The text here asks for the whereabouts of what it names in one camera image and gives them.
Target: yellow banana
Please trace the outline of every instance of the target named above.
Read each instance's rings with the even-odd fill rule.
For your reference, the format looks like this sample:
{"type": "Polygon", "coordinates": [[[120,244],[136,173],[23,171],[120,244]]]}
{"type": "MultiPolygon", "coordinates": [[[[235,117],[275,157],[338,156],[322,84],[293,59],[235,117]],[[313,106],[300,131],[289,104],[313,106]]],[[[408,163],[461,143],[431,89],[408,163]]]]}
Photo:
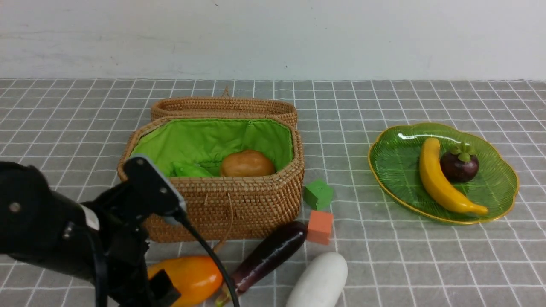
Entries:
{"type": "Polygon", "coordinates": [[[488,208],[472,203],[447,180],[440,167],[440,142],[428,138],[421,147],[419,175],[425,190],[446,210],[486,215],[488,208]]]}

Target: leaf-shaped plate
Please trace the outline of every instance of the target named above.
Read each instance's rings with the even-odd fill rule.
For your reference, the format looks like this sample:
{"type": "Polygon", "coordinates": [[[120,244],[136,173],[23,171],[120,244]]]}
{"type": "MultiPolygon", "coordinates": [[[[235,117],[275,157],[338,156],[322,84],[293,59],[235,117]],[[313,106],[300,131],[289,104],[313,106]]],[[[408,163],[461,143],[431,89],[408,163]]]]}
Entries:
{"type": "Polygon", "coordinates": [[[398,203],[429,218],[459,225],[496,220],[515,203],[519,180],[515,171],[487,141],[440,123],[424,122],[386,129],[368,152],[370,169],[382,189],[398,203]],[[454,184],[468,199],[489,208],[486,216],[458,214],[444,209],[426,192],[419,177],[419,154],[426,138],[440,141],[440,155],[464,141],[476,149],[479,171],[474,179],[454,184]]]}

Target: green cube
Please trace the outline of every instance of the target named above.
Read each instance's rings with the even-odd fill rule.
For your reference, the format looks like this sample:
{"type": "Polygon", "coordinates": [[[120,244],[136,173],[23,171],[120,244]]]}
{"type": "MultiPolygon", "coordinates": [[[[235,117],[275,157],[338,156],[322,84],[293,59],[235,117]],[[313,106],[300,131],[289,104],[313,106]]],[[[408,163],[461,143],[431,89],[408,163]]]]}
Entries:
{"type": "Polygon", "coordinates": [[[313,210],[320,211],[328,207],[334,197],[334,189],[321,179],[317,179],[304,187],[304,201],[313,210]]]}

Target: orange bell pepper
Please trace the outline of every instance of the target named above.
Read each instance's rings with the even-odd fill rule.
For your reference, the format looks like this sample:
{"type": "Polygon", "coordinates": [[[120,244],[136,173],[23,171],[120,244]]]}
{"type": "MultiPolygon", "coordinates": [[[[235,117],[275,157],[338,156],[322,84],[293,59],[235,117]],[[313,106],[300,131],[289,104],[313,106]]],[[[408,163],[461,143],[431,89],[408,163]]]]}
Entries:
{"type": "Polygon", "coordinates": [[[148,267],[148,276],[153,277],[161,269],[167,272],[181,295],[171,307],[196,306],[211,297],[223,281],[220,270],[207,255],[161,261],[148,267]]]}

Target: orange cube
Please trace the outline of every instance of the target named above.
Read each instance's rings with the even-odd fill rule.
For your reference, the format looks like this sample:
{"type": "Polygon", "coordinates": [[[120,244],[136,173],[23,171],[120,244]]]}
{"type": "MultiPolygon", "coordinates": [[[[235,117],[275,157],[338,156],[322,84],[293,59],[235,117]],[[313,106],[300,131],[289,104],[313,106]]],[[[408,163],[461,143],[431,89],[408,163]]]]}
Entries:
{"type": "Polygon", "coordinates": [[[312,210],[307,225],[307,241],[329,245],[333,223],[331,213],[312,210]]]}

